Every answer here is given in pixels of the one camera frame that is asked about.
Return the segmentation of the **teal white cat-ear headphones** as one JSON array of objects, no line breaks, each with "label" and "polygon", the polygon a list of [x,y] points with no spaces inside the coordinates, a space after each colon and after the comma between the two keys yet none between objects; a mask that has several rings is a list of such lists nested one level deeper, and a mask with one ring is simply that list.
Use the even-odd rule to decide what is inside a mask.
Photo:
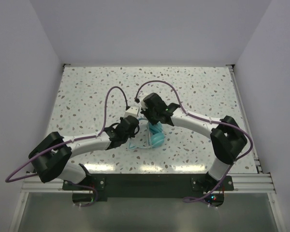
[{"label": "teal white cat-ear headphones", "polygon": [[132,138],[129,139],[127,150],[134,150],[134,149],[142,149],[142,150],[148,150],[148,149],[154,149],[161,147],[165,142],[165,133],[163,131],[163,125],[158,122],[157,124],[151,124],[146,118],[140,117],[138,118],[138,121],[145,121],[145,144],[144,145],[138,145],[136,143],[136,139]]}]

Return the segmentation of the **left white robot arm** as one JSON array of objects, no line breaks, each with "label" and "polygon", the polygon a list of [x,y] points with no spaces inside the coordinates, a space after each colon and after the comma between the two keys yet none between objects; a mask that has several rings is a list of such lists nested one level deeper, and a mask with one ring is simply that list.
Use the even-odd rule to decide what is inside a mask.
[{"label": "left white robot arm", "polygon": [[31,151],[29,160],[43,183],[59,178],[74,183],[79,189],[87,189],[89,171],[82,164],[69,163],[69,159],[91,151],[120,147],[134,137],[138,129],[138,119],[127,116],[104,128],[100,135],[61,136],[55,131]]}]

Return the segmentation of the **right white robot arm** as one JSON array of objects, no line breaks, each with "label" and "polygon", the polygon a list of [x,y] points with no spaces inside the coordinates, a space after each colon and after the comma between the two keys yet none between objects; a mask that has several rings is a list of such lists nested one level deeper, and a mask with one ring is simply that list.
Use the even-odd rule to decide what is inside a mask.
[{"label": "right white robot arm", "polygon": [[230,116],[211,119],[197,114],[185,113],[179,104],[167,105],[157,93],[141,93],[138,97],[141,113],[151,124],[167,124],[199,133],[211,140],[215,154],[214,162],[199,182],[212,190],[223,184],[223,176],[247,145],[247,138]]}]

